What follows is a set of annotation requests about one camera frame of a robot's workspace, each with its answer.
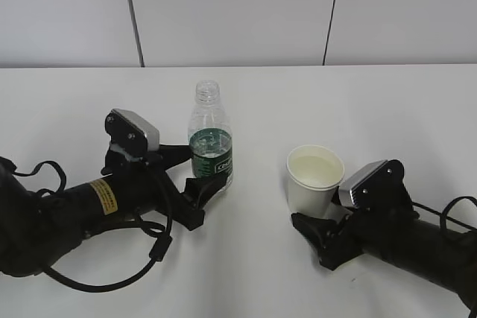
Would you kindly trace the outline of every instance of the plastic water bottle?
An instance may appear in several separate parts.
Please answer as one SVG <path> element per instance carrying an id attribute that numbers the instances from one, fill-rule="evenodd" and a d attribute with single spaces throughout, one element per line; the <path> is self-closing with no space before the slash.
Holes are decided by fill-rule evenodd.
<path id="1" fill-rule="evenodd" d="M 225 190 L 233 177 L 232 131 L 221 102 L 218 83 L 201 81 L 195 89 L 195 107 L 189 121 L 189 145 L 195 177 L 228 174 Z"/>

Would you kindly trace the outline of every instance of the white paper cup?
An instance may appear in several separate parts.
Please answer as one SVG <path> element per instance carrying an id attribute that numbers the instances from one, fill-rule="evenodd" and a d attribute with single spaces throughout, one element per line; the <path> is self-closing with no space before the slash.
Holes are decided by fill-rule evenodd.
<path id="1" fill-rule="evenodd" d="M 291 212 L 322 218 L 344 176 L 341 159 L 325 147 L 303 145 L 290 152 L 286 167 Z"/>

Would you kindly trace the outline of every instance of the table surface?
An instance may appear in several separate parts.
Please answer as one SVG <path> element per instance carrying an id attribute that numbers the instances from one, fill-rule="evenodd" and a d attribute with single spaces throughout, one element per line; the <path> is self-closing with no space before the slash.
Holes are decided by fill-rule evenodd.
<path id="1" fill-rule="evenodd" d="M 322 144 L 346 177 L 379 159 L 400 159 L 414 200 L 441 210 L 477 191 L 477 66 L 268 67 L 202 69 L 2 69 L 0 148 L 19 170 L 54 159 L 69 186 L 99 177 L 105 115 L 130 109 L 185 144 L 195 84 L 221 85 L 232 119 L 234 180 L 206 207 L 205 224 L 173 227 L 163 263 L 114 293 L 79 293 L 45 275 L 0 278 L 2 317 L 466 317 L 451 292 L 368 255 L 329 272 L 293 229 L 285 158 Z M 190 164 L 171 171 L 180 188 Z M 21 180 L 55 187 L 53 171 Z M 477 223 L 463 203 L 453 216 Z M 435 217 L 423 215 L 437 222 Z M 157 213 L 150 217 L 163 220 Z M 61 273 L 107 284 L 135 273 L 151 239 L 139 230 L 84 242 Z"/>

